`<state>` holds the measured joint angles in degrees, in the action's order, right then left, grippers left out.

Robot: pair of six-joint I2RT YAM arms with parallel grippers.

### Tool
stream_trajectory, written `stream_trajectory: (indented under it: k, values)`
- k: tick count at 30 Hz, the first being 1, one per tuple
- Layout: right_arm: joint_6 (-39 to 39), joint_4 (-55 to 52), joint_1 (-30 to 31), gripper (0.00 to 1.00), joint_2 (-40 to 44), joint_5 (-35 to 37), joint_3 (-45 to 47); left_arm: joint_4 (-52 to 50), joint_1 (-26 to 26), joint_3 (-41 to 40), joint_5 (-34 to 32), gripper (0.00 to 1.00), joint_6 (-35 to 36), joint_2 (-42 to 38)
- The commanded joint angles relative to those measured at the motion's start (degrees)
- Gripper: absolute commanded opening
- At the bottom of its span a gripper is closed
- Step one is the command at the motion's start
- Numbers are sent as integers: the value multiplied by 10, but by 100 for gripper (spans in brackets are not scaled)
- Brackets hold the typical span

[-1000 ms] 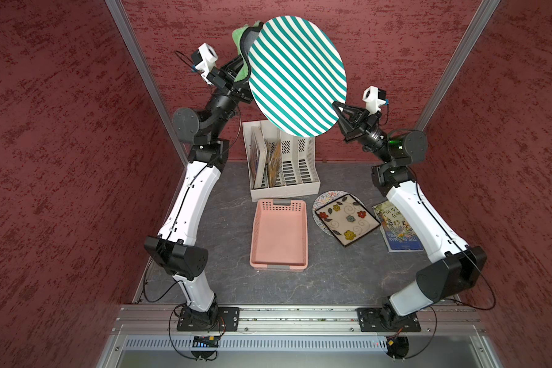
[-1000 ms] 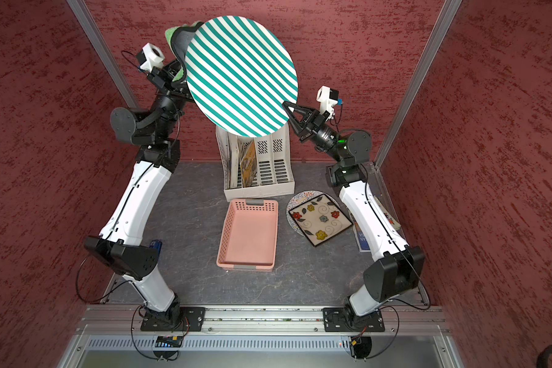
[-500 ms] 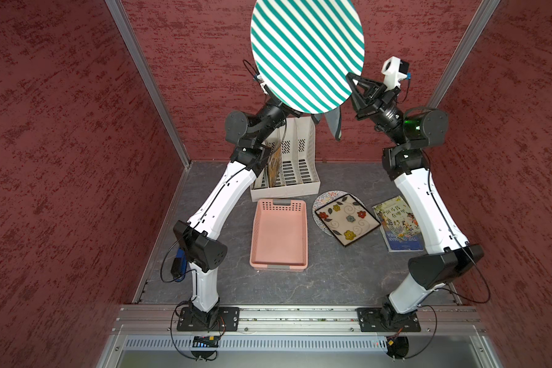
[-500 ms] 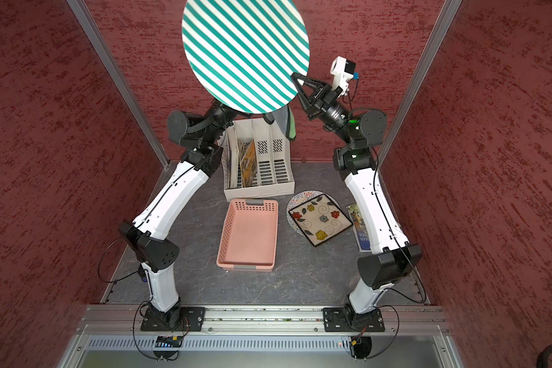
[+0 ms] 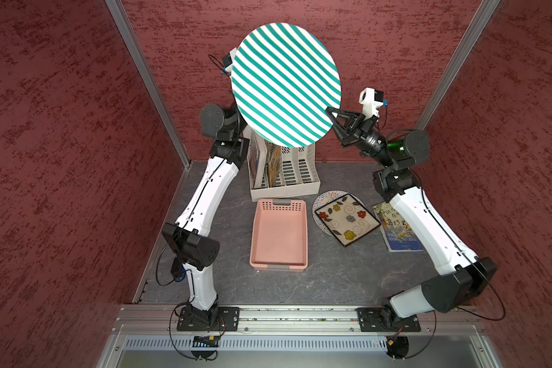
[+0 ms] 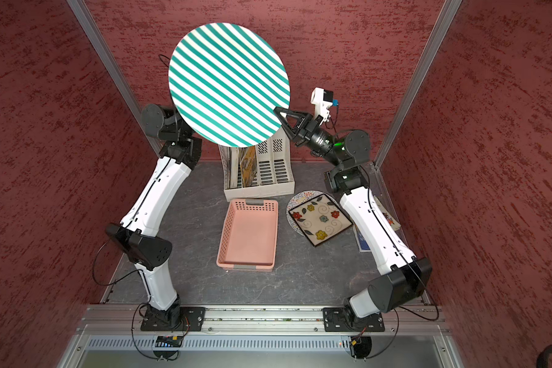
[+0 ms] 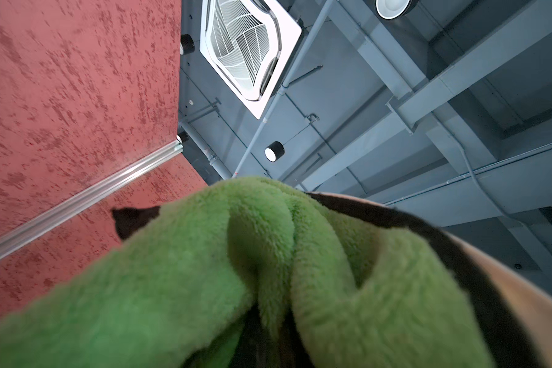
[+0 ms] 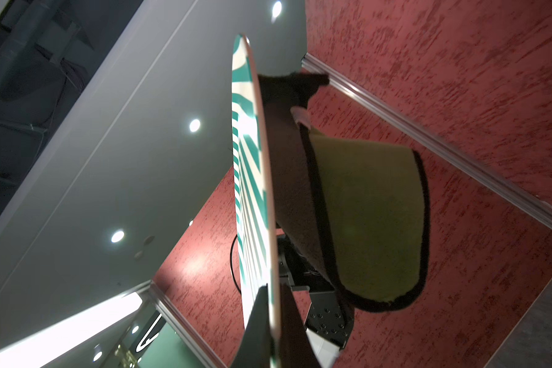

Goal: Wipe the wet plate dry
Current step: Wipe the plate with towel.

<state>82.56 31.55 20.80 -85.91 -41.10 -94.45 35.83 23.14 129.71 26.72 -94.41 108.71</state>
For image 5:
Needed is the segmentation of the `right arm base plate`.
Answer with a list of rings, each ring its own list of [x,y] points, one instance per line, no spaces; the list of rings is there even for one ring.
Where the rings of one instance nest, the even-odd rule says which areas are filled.
[[[357,308],[357,319],[362,332],[398,333],[420,332],[417,316],[398,317],[388,308]]]

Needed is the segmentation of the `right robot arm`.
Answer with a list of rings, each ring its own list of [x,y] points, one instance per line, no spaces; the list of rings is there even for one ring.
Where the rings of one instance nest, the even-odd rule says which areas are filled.
[[[404,320],[416,314],[447,313],[478,297],[497,271],[490,258],[472,251],[434,209],[414,167],[429,159],[429,138],[424,130],[397,130],[383,136],[375,128],[376,117],[367,118],[328,107],[333,131],[343,147],[357,147],[374,159],[375,190],[414,231],[434,264],[437,276],[402,291],[386,301],[387,320]]]

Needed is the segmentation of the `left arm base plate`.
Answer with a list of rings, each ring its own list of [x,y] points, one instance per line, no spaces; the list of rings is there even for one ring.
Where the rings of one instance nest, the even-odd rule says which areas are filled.
[[[202,311],[187,305],[178,315],[176,330],[232,332],[237,331],[239,318],[240,308],[237,307],[214,306]]]

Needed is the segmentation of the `green striped round plate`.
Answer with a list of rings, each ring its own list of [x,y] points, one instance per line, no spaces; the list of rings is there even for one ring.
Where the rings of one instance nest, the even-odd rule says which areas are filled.
[[[251,129],[280,147],[306,147],[332,127],[342,88],[330,52],[288,23],[263,25],[241,42],[231,73],[237,108]]]

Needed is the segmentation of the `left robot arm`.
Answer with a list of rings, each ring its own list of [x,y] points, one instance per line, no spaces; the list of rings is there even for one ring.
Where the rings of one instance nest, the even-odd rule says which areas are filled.
[[[247,123],[237,104],[208,104],[199,119],[202,134],[213,139],[205,172],[182,214],[174,222],[164,224],[162,236],[175,254],[173,279],[189,283],[186,311],[211,327],[219,315],[213,263],[220,244],[209,233],[226,190],[245,162],[249,140],[242,137]]]

